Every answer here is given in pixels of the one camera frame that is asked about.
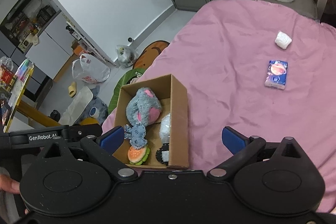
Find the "operator left hand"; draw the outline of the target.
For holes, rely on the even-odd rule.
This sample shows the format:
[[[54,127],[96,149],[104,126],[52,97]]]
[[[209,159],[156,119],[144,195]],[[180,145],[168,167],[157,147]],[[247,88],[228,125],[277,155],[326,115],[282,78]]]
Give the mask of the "operator left hand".
[[[6,212],[7,215],[17,213],[14,196],[20,195],[20,193],[20,183],[7,174],[1,173],[1,201],[5,207],[2,211]]]

